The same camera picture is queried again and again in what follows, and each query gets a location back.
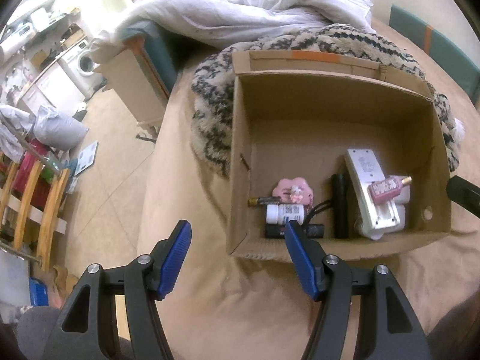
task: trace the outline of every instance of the tiled floor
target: tiled floor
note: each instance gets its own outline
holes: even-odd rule
[[[89,264],[104,268],[136,256],[146,178],[155,145],[136,139],[142,129],[114,90],[97,92],[83,123],[90,129],[70,157],[98,140],[94,164],[79,175],[61,213],[65,235],[55,234],[53,261],[80,277]],[[124,306],[119,303],[120,314]],[[119,333],[128,335],[119,321]]]

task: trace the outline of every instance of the pink toy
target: pink toy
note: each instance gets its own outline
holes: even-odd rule
[[[283,178],[274,188],[272,196],[280,196],[282,203],[311,206],[314,202],[314,191],[308,186],[307,180],[302,177],[293,180]]]
[[[368,190],[374,204],[382,204],[400,195],[402,188],[411,183],[411,177],[405,177],[403,180],[400,180],[395,176],[391,176],[383,181],[375,181],[375,183],[370,184]]]

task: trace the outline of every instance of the cardboard flap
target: cardboard flap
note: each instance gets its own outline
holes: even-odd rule
[[[232,54],[233,70],[242,75],[254,71],[308,70],[367,77],[433,98],[426,81],[392,66],[331,52],[306,50],[254,50]]]

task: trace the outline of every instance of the white sheet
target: white sheet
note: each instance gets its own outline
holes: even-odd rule
[[[121,30],[141,19],[221,49],[332,22],[375,33],[372,5],[370,0],[138,0],[93,39],[90,53],[93,61],[106,62],[116,54],[111,47],[121,46]]]

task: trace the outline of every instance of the pink perfume bottle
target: pink perfume bottle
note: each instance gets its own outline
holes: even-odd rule
[[[391,176],[385,180],[375,181],[375,183],[370,184],[368,190],[374,204],[382,204],[400,195],[402,188],[411,183],[411,177],[405,177],[400,180],[395,176]]]

